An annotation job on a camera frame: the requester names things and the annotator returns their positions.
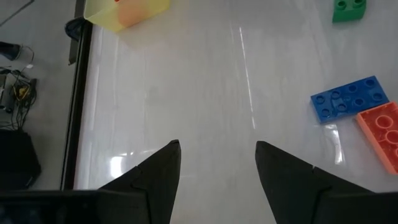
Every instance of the black table edge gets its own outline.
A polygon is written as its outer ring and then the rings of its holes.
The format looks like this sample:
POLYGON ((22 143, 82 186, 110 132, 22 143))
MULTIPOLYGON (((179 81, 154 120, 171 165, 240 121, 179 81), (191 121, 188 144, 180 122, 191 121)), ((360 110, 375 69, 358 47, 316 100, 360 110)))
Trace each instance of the black table edge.
POLYGON ((78 44, 60 190, 72 190, 75 185, 76 160, 79 148, 80 125, 85 97, 92 31, 93 25, 87 22, 84 25, 78 44))

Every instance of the black object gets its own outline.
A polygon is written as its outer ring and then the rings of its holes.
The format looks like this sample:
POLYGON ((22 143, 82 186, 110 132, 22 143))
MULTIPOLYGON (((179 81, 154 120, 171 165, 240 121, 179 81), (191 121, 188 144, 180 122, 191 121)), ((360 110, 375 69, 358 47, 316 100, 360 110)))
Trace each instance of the black object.
POLYGON ((65 25, 65 33, 75 41, 79 41, 82 28, 87 21, 83 16, 72 19, 65 25))
POLYGON ((21 54, 21 48, 20 45, 0 41, 0 55, 5 56, 10 61, 18 59, 21 54))
POLYGON ((180 165, 174 140, 99 190, 0 194, 0 223, 167 224, 180 165))
POLYGON ((3 74, 9 70, 1 70, 0 68, 0 110, 4 110, 7 113, 14 111, 15 98, 12 84, 10 83, 7 75, 3 74))
POLYGON ((30 136, 22 131, 0 130, 0 190, 27 189, 40 171, 30 136))
POLYGON ((398 193, 373 193, 262 141, 256 164, 278 224, 398 223, 398 193))
POLYGON ((72 98, 68 115, 68 131, 63 157, 61 190, 73 189, 75 180, 76 159, 78 154, 81 114, 85 99, 88 59, 90 57, 91 33, 93 25, 90 22, 83 26, 83 33, 78 45, 78 60, 73 79, 72 98))

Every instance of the lego stud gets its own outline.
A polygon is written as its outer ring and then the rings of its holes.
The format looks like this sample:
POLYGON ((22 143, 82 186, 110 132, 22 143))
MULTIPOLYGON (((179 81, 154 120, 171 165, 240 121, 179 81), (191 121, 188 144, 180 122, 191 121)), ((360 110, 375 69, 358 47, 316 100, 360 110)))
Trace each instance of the lego stud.
POLYGON ((394 121, 386 115, 381 115, 376 118, 376 126, 381 129, 387 129, 392 126, 394 121))
POLYGON ((386 133, 386 140, 390 144, 398 144, 398 131, 392 130, 386 133))
POLYGON ((368 87, 373 87, 374 86, 374 80, 372 79, 368 79, 365 81, 365 85, 367 85, 368 87))
POLYGON ((362 106, 363 103, 364 103, 364 101, 363 101, 362 99, 360 99, 360 98, 358 98, 358 99, 356 99, 356 100, 354 101, 354 104, 355 104, 356 106, 362 106))
POLYGON ((346 8, 347 4, 345 1, 338 1, 336 9, 338 10, 344 10, 346 8))
POLYGON ((328 110, 328 109, 323 109, 322 110, 322 116, 327 117, 329 115, 330 115, 330 110, 328 110))
POLYGON ((383 96, 380 93, 373 94, 373 99, 376 101, 381 101, 383 96))
POLYGON ((317 96, 317 103, 318 103, 318 104, 322 104, 323 102, 325 102, 325 97, 323 97, 323 96, 317 96))
POLYGON ((365 0, 354 0, 353 7, 358 8, 361 7, 365 3, 365 0))
POLYGON ((339 98, 339 97, 340 97, 340 92, 337 91, 337 90, 333 90, 332 93, 331 93, 331 97, 332 97, 333 99, 339 98))
POLYGON ((349 91, 350 93, 354 93, 356 90, 357 90, 356 85, 350 85, 350 86, 348 87, 348 91, 349 91))
POLYGON ((347 109, 347 106, 344 103, 340 103, 337 106, 338 111, 345 111, 347 109))

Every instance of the white surface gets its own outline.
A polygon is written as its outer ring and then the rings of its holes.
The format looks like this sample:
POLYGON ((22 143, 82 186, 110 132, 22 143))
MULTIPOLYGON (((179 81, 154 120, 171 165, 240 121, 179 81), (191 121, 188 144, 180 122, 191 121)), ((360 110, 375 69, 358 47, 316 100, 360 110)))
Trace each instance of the white surface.
POLYGON ((332 25, 332 1, 174 0, 119 34, 95 27, 77 189, 95 189, 172 139, 172 223, 274 223, 254 161, 267 141, 377 192, 398 190, 353 117, 320 126, 310 96, 376 75, 398 100, 398 1, 332 25))

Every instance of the orange lego brick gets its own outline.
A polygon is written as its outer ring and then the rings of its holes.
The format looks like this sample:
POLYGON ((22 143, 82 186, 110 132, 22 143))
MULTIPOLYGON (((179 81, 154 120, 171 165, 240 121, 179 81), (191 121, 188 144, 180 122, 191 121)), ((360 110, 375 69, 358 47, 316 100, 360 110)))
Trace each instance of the orange lego brick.
POLYGON ((356 115, 361 129, 371 142, 384 167, 398 174, 398 106, 390 102, 356 115))

